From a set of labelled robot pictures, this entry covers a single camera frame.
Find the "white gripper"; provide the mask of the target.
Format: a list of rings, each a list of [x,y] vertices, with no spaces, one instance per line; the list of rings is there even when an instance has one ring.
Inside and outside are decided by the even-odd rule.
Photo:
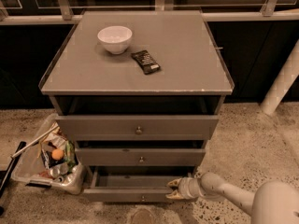
[[[167,186],[171,189],[178,188],[165,195],[165,197],[169,200],[192,200],[204,197],[204,192],[199,178],[177,178],[168,182]]]

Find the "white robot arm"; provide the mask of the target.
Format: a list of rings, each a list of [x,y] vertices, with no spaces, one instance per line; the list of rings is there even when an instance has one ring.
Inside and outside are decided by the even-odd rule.
[[[268,181],[255,192],[241,189],[214,173],[170,181],[170,200],[228,200],[251,217],[250,224],[299,224],[299,191],[280,181]]]

